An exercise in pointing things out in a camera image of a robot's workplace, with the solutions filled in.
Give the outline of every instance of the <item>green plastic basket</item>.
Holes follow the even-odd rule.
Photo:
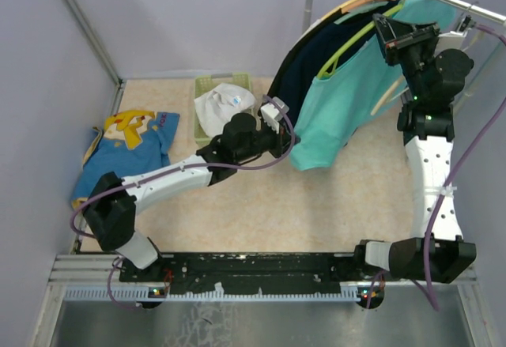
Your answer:
[[[210,76],[199,76],[195,78],[195,97],[199,98],[202,94],[216,88],[220,83],[228,82],[253,92],[251,88],[250,75],[248,73],[227,73],[213,74]],[[199,147],[204,147],[211,142],[211,138],[206,135],[200,122],[198,121],[197,112],[194,110],[194,138]]]

